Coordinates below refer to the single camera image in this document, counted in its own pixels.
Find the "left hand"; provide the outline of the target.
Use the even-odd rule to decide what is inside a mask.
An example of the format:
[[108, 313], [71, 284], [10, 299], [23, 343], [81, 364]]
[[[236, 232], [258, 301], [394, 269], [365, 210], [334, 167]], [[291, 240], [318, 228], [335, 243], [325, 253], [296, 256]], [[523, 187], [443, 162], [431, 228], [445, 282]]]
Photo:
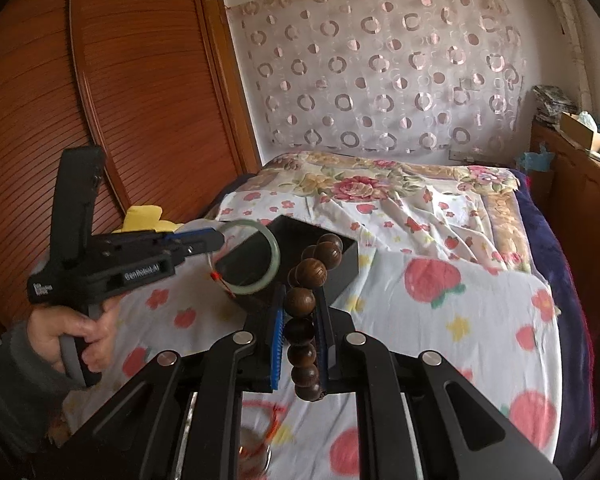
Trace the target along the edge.
[[65, 373], [60, 350], [60, 337], [83, 338], [87, 343], [82, 359], [93, 372], [106, 370], [114, 354], [114, 340], [122, 297], [107, 299], [104, 313], [97, 321], [67, 307], [35, 309], [27, 320], [27, 337], [33, 351], [54, 370]]

